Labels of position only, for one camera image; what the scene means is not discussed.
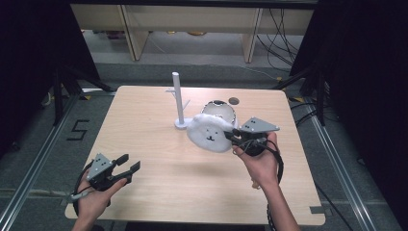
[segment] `stand base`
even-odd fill
[[[174,121],[174,126],[179,130],[185,130],[191,122],[192,118],[184,118],[184,123],[180,123],[180,120],[177,118],[176,121]]]

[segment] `plush toy face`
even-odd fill
[[[187,127],[187,135],[197,146],[213,152],[226,152],[231,148],[225,132],[231,132],[233,125],[215,115],[196,115]]]

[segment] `human hand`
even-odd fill
[[[276,151],[276,147],[273,145],[273,143],[277,145],[276,134],[274,132],[269,132],[267,135],[269,141],[267,146]],[[265,149],[260,155],[252,157],[244,153],[243,150],[236,145],[233,146],[233,150],[245,164],[255,186],[256,184],[259,184],[262,188],[265,185],[278,185],[278,164],[270,151]]]
[[[78,218],[72,230],[90,230],[93,223],[105,212],[111,197],[118,192],[127,182],[126,178],[120,179],[110,188],[101,192],[92,188],[86,179],[89,170],[82,176],[78,192],[86,189],[88,195],[78,200]]]

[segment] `white fluffy object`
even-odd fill
[[[215,115],[198,114],[187,127],[189,139],[197,146],[213,152],[226,152],[231,148],[225,132],[232,132],[233,125]]]

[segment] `wooden table top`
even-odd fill
[[[128,153],[129,161],[116,167],[119,174],[140,161],[141,167],[112,198],[102,219],[267,224],[267,200],[252,182],[243,162],[232,154],[214,153],[192,143],[178,130],[176,101],[167,87],[120,87],[89,154],[115,160]],[[285,163],[282,191],[300,225],[322,225],[313,178],[283,91],[182,88],[190,103],[185,117],[201,112],[210,101],[240,100],[233,108],[239,124],[256,116],[280,127],[276,132]],[[68,218],[76,218],[71,205]]]

